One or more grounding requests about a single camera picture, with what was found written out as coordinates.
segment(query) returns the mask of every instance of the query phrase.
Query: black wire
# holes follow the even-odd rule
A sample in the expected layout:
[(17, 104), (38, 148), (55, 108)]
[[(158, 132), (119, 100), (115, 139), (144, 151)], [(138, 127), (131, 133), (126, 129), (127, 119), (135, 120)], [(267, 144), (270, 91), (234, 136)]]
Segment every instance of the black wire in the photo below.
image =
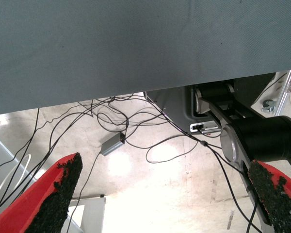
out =
[(250, 231), (250, 227), (251, 227), (251, 224), (252, 224), (252, 221), (254, 218), (254, 214), (256, 213), (257, 207), (258, 207), (258, 200), (255, 200), (253, 211), (252, 211), (251, 217), (250, 217), (249, 222), (248, 222), (246, 233), (249, 233), (249, 231)]
[[(89, 115), (87, 114), (87, 112), (89, 112), (89, 110), (85, 110), (84, 112), (80, 113), (79, 116), (77, 116), (72, 123), (66, 128), (66, 130), (58, 137), (58, 139), (55, 141), (55, 143), (53, 144), (53, 146), (50, 148), (50, 150), (47, 152), (47, 154), (45, 155), (45, 157), (27, 174), (27, 176), (19, 183), (19, 185), (10, 193), (10, 195), (3, 200), (2, 202), (0, 202), (0, 207), (3, 206), (6, 201), (19, 189), (19, 187), (25, 182), (25, 180), (32, 174), (32, 172), (36, 169), (36, 171), (34, 172), (34, 174), (32, 175), (32, 177), (30, 178), (30, 180), (26, 183), (26, 185), (23, 187), (23, 189), (21, 190), (21, 192), (23, 192), (27, 186), (29, 185), (29, 183), (31, 182), (31, 180), (34, 178), (34, 176), (37, 174), (38, 170), (43, 166), (43, 164), (46, 162), (46, 160), (48, 159), (48, 157), (51, 155), (52, 151), (54, 150), (55, 146), (57, 145), (58, 141), (60, 140), (60, 138), (80, 119), (82, 118), (84, 115)], [(57, 122), (57, 124), (55, 125), (55, 127), (52, 130), (52, 134), (54, 132), (54, 129), (56, 128), (56, 126), (63, 120), (61, 119), (59, 122)]]
[[(72, 107), (70, 107), (68, 110), (66, 110), (66, 111), (65, 111), (63, 114), (61, 114), (60, 116), (58, 116), (58, 117), (56, 117), (56, 118), (53, 118), (51, 121), (46, 121), (46, 122), (45, 122), (41, 127), (37, 128), (35, 131), (37, 132), (38, 130), (44, 128), (45, 125), (46, 125), (47, 123), (52, 123), (54, 120), (57, 120), (57, 119), (61, 118), (63, 115), (65, 115), (65, 114), (66, 114), (67, 112), (69, 112), (71, 109), (76, 108), (76, 107), (78, 107), (78, 106), (81, 106), (81, 105), (78, 104), (78, 105), (76, 105), (76, 106), (72, 106)], [(25, 143), (25, 145), (24, 145), (22, 148), (20, 148), (20, 149), (16, 152), (16, 154), (14, 155), (14, 157), (13, 157), (11, 160), (9, 160), (9, 161), (7, 161), (7, 162), (4, 162), (4, 163), (0, 164), (0, 167), (3, 166), (3, 165), (5, 165), (5, 164), (8, 164), (8, 163), (14, 161), (15, 158), (16, 158), (16, 156), (18, 155), (18, 153), (19, 153), (22, 149), (24, 149), (25, 146), (26, 146), (26, 145), (31, 141), (31, 138), (30, 138), (30, 139)]]
[(263, 93), (265, 93), (265, 91), (267, 91), (268, 89), (270, 89), (273, 85), (275, 85), (275, 83), (277, 83), (280, 79), (282, 79), (283, 76), (285, 76), (287, 73), (284, 73), (282, 76), (280, 76), (280, 78), (278, 78), (275, 82), (273, 82), (269, 87), (267, 87), (264, 91), (261, 92), (261, 94), (259, 94), (259, 96), (257, 97), (256, 101), (253, 102), (253, 104), (255, 104), (259, 98), (263, 95)]
[(186, 155), (186, 154), (190, 153), (191, 151), (193, 151), (193, 150), (195, 149), (195, 147), (197, 146), (197, 144), (198, 144), (198, 142), (196, 142), (196, 144), (195, 144), (195, 145), (194, 145), (194, 146), (193, 146), (189, 151), (187, 151), (187, 152), (185, 152), (185, 153), (183, 153), (183, 154), (177, 155), (177, 156), (175, 156), (175, 157), (173, 157), (173, 158), (171, 158), (171, 159), (168, 159), (168, 160), (157, 161), (157, 162), (150, 161), (150, 160), (148, 160), (148, 158), (147, 158), (148, 153), (149, 153), (150, 150), (153, 148), (153, 147), (151, 147), (150, 149), (147, 150), (146, 155), (145, 155), (145, 159), (146, 159), (146, 161), (147, 161), (148, 163), (151, 163), (151, 164), (160, 164), (160, 163), (169, 162), (169, 161), (172, 161), (172, 160), (174, 160), (174, 159), (177, 159), (177, 158), (179, 158), (179, 157), (181, 157), (181, 156), (183, 156), (183, 155)]
[(99, 155), (100, 155), (100, 152), (99, 152), (98, 155), (96, 156), (96, 158), (95, 158), (95, 160), (94, 160), (94, 162), (93, 162), (92, 168), (91, 168), (91, 170), (90, 170), (90, 172), (89, 172), (89, 174), (88, 174), (88, 176), (87, 176), (87, 179), (86, 179), (86, 181), (85, 181), (85, 183), (84, 183), (84, 185), (83, 185), (83, 187), (82, 187), (82, 189), (81, 189), (81, 191), (80, 191), (80, 195), (79, 195), (79, 198), (78, 198), (78, 202), (77, 202), (77, 205), (76, 205), (76, 207), (74, 208), (74, 210), (73, 210), (73, 212), (72, 212), (72, 214), (71, 214), (70, 221), (69, 221), (69, 225), (68, 225), (68, 228), (67, 228), (67, 232), (66, 232), (66, 233), (68, 233), (68, 231), (69, 231), (69, 228), (70, 228), (70, 224), (71, 224), (71, 220), (72, 220), (73, 214), (74, 214), (74, 212), (75, 212), (76, 209), (77, 209), (77, 206), (78, 206), (78, 204), (79, 204), (79, 202), (80, 202), (80, 199), (81, 199), (81, 195), (82, 195), (83, 189), (85, 188), (85, 186), (86, 186), (86, 184), (87, 184), (87, 182), (88, 182), (88, 180), (89, 180), (89, 178), (90, 178), (90, 176), (91, 176), (91, 174), (92, 174), (93, 168), (94, 168), (94, 166), (95, 166), (95, 163), (96, 163), (97, 158), (98, 158)]
[(224, 163), (226, 163), (227, 165), (229, 165), (232, 169), (234, 169), (234, 170), (236, 170), (238, 173), (240, 173), (240, 174), (242, 174), (243, 175), (243, 172), (242, 171), (240, 171), (238, 168), (236, 168), (236, 167), (234, 167), (232, 164), (230, 164), (228, 161), (226, 161), (217, 151), (215, 151), (214, 149), (212, 149), (212, 148), (209, 148), (211, 151), (212, 151), (212, 153), (215, 153), (217, 156), (219, 156), (220, 157), (220, 159), (224, 162)]
[[(235, 197), (235, 195), (234, 195), (234, 192), (233, 192), (232, 186), (231, 186), (231, 184), (230, 184), (230, 182), (229, 182), (228, 176), (227, 176), (226, 171), (225, 171), (225, 169), (224, 169), (224, 167), (223, 167), (223, 165), (222, 165), (222, 163), (221, 163), (221, 160), (219, 159), (219, 157), (217, 156), (216, 153), (213, 152), (213, 154), (214, 154), (214, 156), (217, 158), (217, 160), (218, 160), (218, 162), (219, 162), (219, 164), (220, 164), (220, 167), (221, 167), (221, 169), (222, 169), (222, 171), (223, 171), (223, 174), (224, 174), (224, 177), (225, 177), (225, 179), (226, 179), (226, 182), (227, 182), (228, 188), (229, 188), (229, 190), (230, 190), (230, 192), (231, 192), (232, 198), (233, 198), (233, 200), (234, 200), (234, 203), (235, 203), (237, 209), (239, 210), (239, 212), (241, 213), (241, 215), (244, 217), (244, 219), (246, 219), (246, 221), (247, 221), (248, 223), (250, 223), (250, 220), (249, 220), (249, 219), (247, 218), (247, 216), (243, 213), (242, 209), (240, 208), (240, 206), (239, 206), (239, 204), (238, 204), (238, 202), (237, 202), (237, 200), (236, 200), (236, 197)], [(259, 233), (262, 233), (262, 231), (260, 231), (260, 229), (257, 228), (253, 223), (250, 223), (250, 225), (251, 225), (252, 227), (254, 227), (254, 228), (255, 228)]]
[(221, 149), (221, 150), (222, 150), (222, 148), (219, 147), (219, 146), (216, 146), (216, 145), (213, 145), (213, 144), (210, 144), (210, 143), (208, 143), (208, 145), (211, 146), (211, 147), (215, 147), (215, 148), (217, 148), (217, 149)]
[(27, 150), (28, 150), (28, 148), (29, 148), (29, 146), (30, 146), (32, 140), (33, 140), (33, 137), (34, 137), (34, 135), (35, 135), (35, 133), (36, 133), (36, 129), (37, 129), (37, 125), (38, 125), (39, 113), (40, 113), (40, 108), (38, 108), (38, 110), (37, 110), (37, 116), (36, 116), (36, 119), (35, 119), (35, 125), (34, 125), (33, 134), (32, 134), (32, 136), (31, 136), (29, 142), (26, 143), (26, 144), (27, 144), (27, 147), (26, 147), (26, 149), (25, 149), (25, 151), (24, 151), (24, 153), (23, 153), (23, 156), (22, 156), (21, 159), (19, 160), (19, 162), (18, 162), (18, 164), (17, 164), (17, 166), (16, 166), (16, 169), (14, 170), (14, 172), (13, 172), (13, 174), (12, 174), (10, 180), (9, 180), (9, 183), (8, 183), (8, 185), (7, 185), (5, 191), (4, 191), (4, 193), (3, 193), (3, 195), (2, 195), (2, 197), (1, 197), (1, 199), (0, 199), (0, 204), (1, 204), (2, 200), (4, 199), (4, 197), (5, 197), (5, 195), (6, 195), (7, 191), (8, 191), (8, 189), (9, 189), (11, 183), (12, 183), (12, 180), (13, 180), (13, 178), (14, 178), (14, 176), (15, 176), (15, 174), (16, 174), (16, 172), (17, 172), (17, 170), (18, 170), (18, 168), (19, 168), (19, 166), (20, 166), (20, 164), (21, 164), (21, 162), (23, 161), (23, 159), (24, 159), (24, 157), (25, 157), (25, 154), (26, 154), (26, 152), (27, 152)]
[(220, 137), (221, 136), (221, 133), (219, 133), (216, 136), (209, 136), (209, 135), (206, 135), (206, 134), (202, 133), (200, 129), (198, 129), (198, 131), (200, 132), (201, 135), (203, 135), (205, 137), (209, 137), (209, 138), (217, 138), (217, 137)]

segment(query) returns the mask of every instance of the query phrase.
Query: black cable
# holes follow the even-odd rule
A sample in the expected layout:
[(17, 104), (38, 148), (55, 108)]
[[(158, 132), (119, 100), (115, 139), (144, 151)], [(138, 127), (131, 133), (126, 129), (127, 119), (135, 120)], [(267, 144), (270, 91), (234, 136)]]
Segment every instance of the black cable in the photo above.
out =
[(267, 87), (264, 91), (261, 92), (261, 94), (259, 94), (259, 96), (257, 97), (256, 101), (253, 102), (253, 104), (255, 104), (259, 98), (263, 95), (263, 93), (265, 93), (265, 91), (267, 91), (268, 89), (270, 89), (272, 86), (275, 85), (275, 83), (277, 83), (280, 79), (282, 79), (283, 76), (285, 76), (287, 73), (284, 73), (282, 76), (280, 76), (280, 78), (278, 78), (276, 81), (274, 81), (269, 87)]
[(177, 156), (175, 156), (175, 157), (173, 157), (173, 158), (171, 158), (171, 159), (168, 159), (168, 160), (157, 161), (157, 162), (155, 162), (155, 161), (150, 161), (150, 160), (148, 160), (148, 158), (147, 158), (148, 153), (149, 153), (150, 150), (153, 148), (153, 147), (151, 147), (150, 149), (147, 150), (146, 155), (145, 155), (145, 159), (146, 159), (146, 161), (147, 161), (148, 163), (151, 163), (151, 164), (160, 164), (160, 163), (169, 162), (169, 161), (172, 161), (172, 160), (174, 160), (174, 159), (177, 159), (177, 158), (179, 158), (179, 157), (181, 157), (181, 156), (183, 156), (183, 155), (186, 155), (186, 154), (190, 153), (191, 151), (193, 151), (193, 150), (195, 149), (195, 147), (197, 146), (197, 144), (198, 144), (198, 142), (196, 142), (196, 144), (195, 144), (195, 145), (194, 145), (194, 146), (193, 146), (189, 151), (187, 151), (187, 152), (185, 152), (185, 153), (183, 153), (183, 154), (177, 155)]
[[(51, 121), (46, 121), (46, 122), (45, 122), (41, 127), (37, 128), (35, 131), (37, 132), (38, 130), (44, 128), (45, 125), (46, 125), (47, 123), (52, 123), (54, 120), (57, 120), (57, 119), (61, 118), (63, 115), (65, 115), (65, 114), (66, 114), (67, 112), (69, 112), (71, 109), (76, 108), (76, 107), (78, 107), (78, 106), (81, 106), (81, 104), (78, 104), (78, 105), (76, 105), (76, 106), (72, 106), (72, 107), (70, 107), (68, 110), (66, 110), (64, 113), (62, 113), (60, 116), (58, 116), (58, 117), (56, 117), (56, 118), (53, 118)], [(0, 164), (0, 167), (3, 166), (3, 165), (5, 165), (5, 164), (8, 164), (8, 163), (14, 161), (15, 158), (16, 158), (16, 156), (18, 155), (18, 153), (19, 153), (22, 149), (24, 149), (25, 146), (26, 146), (26, 145), (31, 141), (31, 138), (30, 138), (30, 139), (25, 143), (25, 145), (24, 145), (22, 148), (20, 148), (20, 149), (15, 153), (14, 157), (13, 157), (11, 160), (9, 160), (9, 161), (7, 161), (7, 162), (4, 162), (4, 163)]]
[(219, 146), (216, 146), (216, 145), (213, 145), (213, 144), (210, 144), (210, 143), (208, 143), (208, 145), (209, 145), (209, 146), (211, 146), (211, 147), (215, 147), (215, 148), (217, 148), (217, 149), (220, 149), (220, 150), (222, 150), (222, 148), (221, 148), (221, 147), (219, 147)]
[[(113, 124), (113, 125), (116, 125), (116, 126), (126, 125), (126, 124), (124, 124), (124, 122), (125, 122), (126, 120), (123, 120), (123, 121), (120, 122), (120, 123), (115, 123), (114, 120), (112, 120), (109, 116), (106, 115), (106, 113), (101, 113), (101, 114), (104, 114), (104, 115), (106, 116), (106, 118), (107, 118), (109, 121), (107, 121), (106, 119), (104, 119), (104, 118), (102, 118), (102, 117), (99, 117), (99, 119), (102, 120), (102, 121), (104, 121), (104, 122), (106, 122), (106, 123), (108, 123), (108, 124)], [(138, 114), (149, 114), (149, 115), (156, 116), (156, 115), (153, 114), (153, 113), (150, 113), (150, 112), (143, 112), (143, 111), (142, 111), (142, 112), (136, 112), (135, 114), (133, 114), (133, 115), (131, 115), (130, 117), (128, 117), (129, 120), (130, 120), (131, 118), (133, 118), (134, 116), (138, 115)], [(156, 118), (159, 118), (159, 119), (165, 120), (165, 118), (162, 118), (161, 115), (158, 116), (158, 117), (156, 117)], [(131, 121), (129, 121), (129, 126), (157, 126), (157, 125), (161, 125), (161, 124), (165, 124), (165, 123), (167, 123), (167, 121), (166, 121), (166, 122), (161, 122), (161, 123), (153, 123), (153, 124), (140, 124), (140, 123), (138, 123), (138, 124), (131, 124)]]
[(205, 137), (209, 137), (209, 138), (217, 138), (217, 137), (220, 137), (221, 136), (221, 133), (219, 133), (216, 136), (209, 136), (209, 135), (206, 135), (206, 134), (202, 133), (200, 129), (198, 129), (198, 131), (200, 132), (201, 135), (203, 135)]
[(81, 191), (80, 191), (80, 195), (79, 195), (79, 198), (78, 198), (78, 202), (77, 202), (77, 205), (76, 205), (76, 207), (74, 208), (74, 210), (73, 210), (73, 212), (72, 212), (72, 214), (71, 214), (70, 221), (69, 221), (69, 225), (68, 225), (68, 228), (67, 228), (67, 232), (66, 232), (66, 233), (68, 233), (68, 231), (69, 231), (70, 224), (71, 224), (71, 219), (72, 219), (73, 214), (74, 214), (74, 212), (76, 211), (77, 206), (78, 206), (78, 204), (79, 204), (79, 202), (80, 202), (81, 195), (82, 195), (82, 191), (83, 191), (83, 189), (85, 188), (85, 186), (86, 186), (86, 184), (87, 184), (87, 182), (88, 182), (88, 180), (89, 180), (89, 178), (90, 178), (90, 176), (91, 176), (91, 174), (92, 174), (93, 168), (94, 168), (94, 166), (95, 166), (95, 163), (96, 163), (97, 158), (98, 158), (99, 155), (100, 155), (100, 152), (99, 152), (98, 155), (96, 156), (96, 158), (95, 158), (95, 160), (94, 160), (94, 162), (93, 162), (92, 168), (91, 168), (91, 170), (90, 170), (90, 172), (89, 172), (89, 174), (88, 174), (88, 176), (87, 176), (87, 179), (86, 179), (86, 181), (85, 181), (85, 183), (84, 183), (84, 185), (83, 185), (83, 187), (82, 187), (82, 189), (81, 189)]
[(258, 200), (255, 200), (253, 211), (252, 211), (251, 217), (250, 217), (249, 222), (248, 222), (246, 233), (249, 233), (249, 231), (250, 231), (250, 227), (251, 227), (251, 224), (252, 224), (252, 221), (254, 218), (254, 214), (256, 213), (257, 207), (258, 207)]
[(238, 168), (234, 167), (232, 164), (230, 164), (228, 161), (226, 161), (217, 151), (215, 151), (214, 149), (212, 148), (209, 148), (212, 153), (215, 153), (217, 156), (219, 156), (219, 158), (224, 162), (226, 163), (227, 165), (229, 165), (232, 169), (234, 169), (235, 171), (237, 171), (238, 173), (242, 174), (243, 175), (243, 172), (240, 171)]
[(36, 119), (35, 119), (35, 125), (34, 125), (33, 134), (32, 134), (32, 136), (31, 136), (29, 142), (26, 143), (27, 147), (26, 147), (26, 149), (25, 149), (25, 151), (24, 151), (24, 153), (23, 153), (23, 156), (22, 156), (21, 159), (19, 160), (19, 162), (18, 162), (18, 164), (17, 164), (17, 166), (16, 166), (16, 169), (14, 170), (14, 172), (13, 172), (13, 174), (12, 174), (10, 180), (9, 180), (9, 183), (8, 183), (8, 185), (7, 185), (5, 191), (4, 191), (4, 193), (3, 193), (3, 195), (2, 195), (2, 197), (1, 197), (1, 199), (0, 199), (0, 204), (1, 204), (2, 200), (4, 199), (4, 197), (5, 197), (5, 195), (6, 195), (7, 191), (8, 191), (8, 189), (9, 189), (11, 183), (12, 183), (12, 180), (13, 180), (13, 178), (14, 178), (14, 176), (15, 176), (15, 174), (16, 174), (16, 172), (17, 172), (17, 170), (18, 170), (18, 168), (19, 168), (19, 166), (20, 166), (20, 164), (21, 164), (21, 162), (23, 161), (23, 159), (24, 159), (24, 157), (25, 157), (25, 154), (26, 154), (26, 152), (27, 152), (27, 150), (28, 150), (28, 148), (29, 148), (29, 146), (30, 146), (32, 140), (33, 140), (33, 137), (34, 137), (34, 135), (35, 135), (35, 133), (36, 133), (36, 129), (37, 129), (37, 125), (38, 125), (39, 113), (40, 113), (40, 108), (38, 108), (38, 110), (37, 110), (37, 116), (36, 116)]
[[(217, 160), (218, 160), (218, 162), (219, 162), (219, 164), (220, 164), (220, 167), (221, 167), (221, 169), (222, 169), (222, 171), (223, 171), (223, 174), (224, 174), (224, 177), (225, 177), (225, 179), (226, 179), (226, 182), (227, 182), (228, 188), (229, 188), (229, 190), (230, 190), (230, 192), (231, 192), (232, 198), (233, 198), (233, 200), (234, 200), (234, 203), (235, 203), (237, 209), (239, 210), (239, 212), (241, 213), (241, 215), (244, 217), (244, 219), (246, 219), (246, 221), (247, 221), (248, 223), (250, 223), (250, 220), (249, 220), (249, 219), (247, 218), (247, 216), (243, 213), (242, 209), (240, 208), (240, 206), (239, 206), (239, 204), (238, 204), (238, 202), (237, 202), (237, 200), (236, 200), (236, 197), (235, 197), (235, 195), (234, 195), (234, 192), (233, 192), (232, 186), (231, 186), (231, 184), (230, 184), (230, 182), (229, 182), (228, 176), (227, 176), (226, 171), (225, 171), (225, 169), (224, 169), (224, 167), (223, 167), (223, 165), (222, 165), (222, 163), (221, 163), (221, 160), (219, 159), (219, 157), (217, 156), (216, 153), (213, 152), (213, 154), (214, 154), (214, 156), (217, 158)], [(250, 223), (250, 225), (251, 225), (252, 227), (254, 227), (254, 228), (255, 228), (259, 233), (262, 233), (262, 231), (260, 231), (260, 229), (257, 228), (253, 223)]]
[[(60, 140), (60, 138), (74, 125), (74, 123), (76, 123), (81, 117), (83, 117), (84, 115), (89, 115), (87, 114), (87, 112), (89, 112), (88, 110), (85, 110), (84, 112), (80, 113), (79, 116), (77, 116), (73, 122), (66, 128), (66, 130), (58, 137), (58, 139), (55, 141), (55, 143), (53, 144), (52, 147), (50, 147), (49, 151), (47, 152), (47, 154), (45, 155), (45, 157), (27, 174), (27, 176), (20, 182), (20, 184), (10, 193), (10, 195), (3, 201), (0, 202), (0, 207), (2, 205), (4, 205), (4, 203), (19, 189), (19, 187), (25, 182), (25, 180), (32, 174), (32, 172), (36, 169), (36, 171), (34, 172), (34, 174), (32, 175), (32, 177), (30, 178), (30, 180), (26, 183), (26, 185), (24, 186), (24, 188), (21, 190), (21, 192), (23, 192), (27, 186), (29, 185), (29, 183), (31, 182), (31, 180), (33, 179), (33, 177), (37, 174), (38, 170), (42, 167), (42, 165), (46, 162), (47, 158), (51, 155), (53, 149), (55, 148), (55, 146), (57, 145), (58, 141)], [(54, 129), (56, 128), (56, 126), (63, 120), (61, 119), (59, 122), (57, 122), (57, 124), (55, 125), (55, 127), (52, 130), (52, 134), (54, 132)]]

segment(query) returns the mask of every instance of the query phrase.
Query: concrete floor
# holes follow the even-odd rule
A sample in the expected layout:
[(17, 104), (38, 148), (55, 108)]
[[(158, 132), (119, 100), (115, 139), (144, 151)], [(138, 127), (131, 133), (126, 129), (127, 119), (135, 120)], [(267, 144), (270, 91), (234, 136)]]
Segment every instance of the concrete floor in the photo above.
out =
[[(60, 116), (77, 103), (42, 108), (39, 126), (46, 120)], [(148, 103), (140, 100), (112, 103), (128, 116), (146, 108), (145, 111), (157, 114)], [(71, 112), (83, 111), (81, 106)], [(112, 119), (119, 119), (106, 108), (95, 112), (106, 112)], [(30, 138), (36, 117), (36, 109), (0, 115), (0, 140), (15, 153)], [(131, 119), (140, 122), (150, 118), (138, 115)], [(65, 119), (54, 133), (54, 138), (68, 126), (73, 117)], [(28, 153), (32, 154), (30, 167), (33, 167), (48, 151), (49, 137), (58, 120), (47, 124), (38, 131)], [(168, 123), (160, 126), (142, 126), (129, 141), (138, 146), (148, 146), (179, 132)], [(83, 159), (83, 171), (75, 189), (74, 196), (89, 173), (93, 159), (100, 145), (113, 136), (102, 129), (96, 118), (83, 117), (60, 140), (48, 159), (47, 169), (59, 158), (79, 152)], [(219, 138), (200, 139), (220, 145)], [(151, 160), (164, 160), (184, 153), (194, 146), (187, 137), (178, 137), (161, 144), (150, 154)], [(164, 164), (149, 164), (145, 160), (146, 150), (125, 144), (110, 155), (100, 156), (83, 197), (104, 194), (107, 197), (103, 233), (239, 233), (245, 232), (247, 222), (238, 212), (227, 187), (223, 173), (216, 158), (207, 148), (198, 145), (186, 156)], [(283, 161), (272, 163), (291, 176), (289, 165)], [(239, 175), (224, 165), (235, 195), (244, 213), (249, 217), (253, 206), (247, 197)]]

